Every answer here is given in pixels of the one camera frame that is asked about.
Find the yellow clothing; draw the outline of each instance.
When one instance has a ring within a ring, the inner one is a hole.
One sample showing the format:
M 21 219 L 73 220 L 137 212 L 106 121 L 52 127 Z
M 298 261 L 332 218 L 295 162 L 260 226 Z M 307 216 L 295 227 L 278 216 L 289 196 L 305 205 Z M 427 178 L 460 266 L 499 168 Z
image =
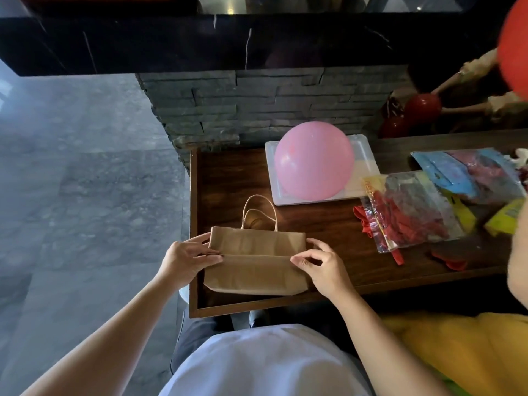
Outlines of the yellow clothing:
M 383 321 L 420 359 L 472 396 L 528 395 L 528 317 L 421 313 Z

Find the finger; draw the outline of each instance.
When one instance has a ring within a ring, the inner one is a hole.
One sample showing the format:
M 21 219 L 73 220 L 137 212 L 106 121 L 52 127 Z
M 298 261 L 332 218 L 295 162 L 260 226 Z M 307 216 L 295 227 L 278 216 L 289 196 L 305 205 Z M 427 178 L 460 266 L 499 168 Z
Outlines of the finger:
M 312 264 L 307 259 L 300 257 L 299 255 L 294 255 L 290 258 L 290 261 L 294 266 L 299 267 L 301 270 L 306 272 L 313 279 L 313 275 L 317 272 L 318 266 Z
M 185 252 L 191 257 L 196 257 L 198 254 L 220 254 L 218 250 L 213 250 L 201 243 L 187 243 L 185 245 Z
M 316 250 L 316 249 L 310 249 L 310 250 L 306 250 L 306 251 L 302 251 L 300 253 L 297 253 L 294 255 L 294 257 L 296 256 L 299 256 L 299 257 L 304 257 L 304 258 L 308 258 L 308 257 L 311 257 L 311 258 L 315 258 L 316 260 L 326 260 L 328 258 L 328 252 L 326 251 L 323 251 L 323 250 Z
M 206 266 L 214 266 L 215 264 L 222 262 L 224 258 L 219 254 L 209 254 L 199 255 L 198 257 L 194 257 L 193 260 L 195 260 L 196 264 L 200 267 L 200 269 L 202 269 Z
M 201 235 L 198 235 L 198 236 L 195 236 L 194 238 L 186 240 L 186 242 L 203 243 L 206 240 L 209 240 L 210 237 L 211 237 L 211 233 L 210 232 L 202 233 Z
M 313 239 L 313 238 L 309 238 L 306 240 L 308 243 L 311 243 L 317 247 L 319 247 L 321 250 L 323 251 L 327 251 L 327 252 L 330 252 L 330 253 L 333 253 L 334 251 L 332 250 L 332 248 L 327 245 L 325 242 L 322 242 L 321 240 L 318 240 L 318 239 Z

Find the white plastic tray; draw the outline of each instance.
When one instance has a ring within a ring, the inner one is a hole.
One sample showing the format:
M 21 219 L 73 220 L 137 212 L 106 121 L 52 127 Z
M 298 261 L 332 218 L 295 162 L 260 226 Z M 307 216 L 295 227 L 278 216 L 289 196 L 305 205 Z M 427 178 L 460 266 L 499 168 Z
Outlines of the white plastic tray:
M 275 173 L 274 156 L 277 149 L 278 141 L 266 142 L 264 148 L 266 150 L 266 160 L 268 162 L 268 173 L 271 184 L 271 194 L 273 196 L 273 203 L 275 205 L 291 205 L 291 204 L 308 204 L 320 203 L 331 200 L 354 199 L 356 197 L 366 196 L 365 189 L 361 182 L 361 178 L 365 176 L 379 175 L 380 170 L 374 155 L 370 149 L 369 142 L 363 134 L 352 134 L 347 136 L 354 150 L 354 169 L 347 185 L 343 190 L 329 199 L 319 201 L 307 201 L 298 199 L 289 195 L 280 185 L 277 174 Z

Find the black marble countertop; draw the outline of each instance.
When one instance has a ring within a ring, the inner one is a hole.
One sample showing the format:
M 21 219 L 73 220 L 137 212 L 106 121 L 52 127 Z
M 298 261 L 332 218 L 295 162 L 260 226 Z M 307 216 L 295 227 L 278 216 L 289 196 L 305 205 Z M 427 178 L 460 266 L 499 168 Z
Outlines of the black marble countertop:
M 459 12 L 427 3 L 369 12 L 376 8 L 358 0 L 221 1 L 31 10 L 2 1 L 0 59 L 20 76 L 409 63 L 428 87 L 495 47 L 515 0 L 476 0 Z

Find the pink balloon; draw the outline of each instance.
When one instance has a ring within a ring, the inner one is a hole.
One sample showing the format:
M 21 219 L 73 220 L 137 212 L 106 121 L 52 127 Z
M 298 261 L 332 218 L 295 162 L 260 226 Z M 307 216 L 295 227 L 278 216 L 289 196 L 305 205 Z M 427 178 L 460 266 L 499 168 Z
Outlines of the pink balloon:
M 303 200 L 335 196 L 347 184 L 354 152 L 346 135 L 326 122 L 305 122 L 291 128 L 275 151 L 281 186 Z

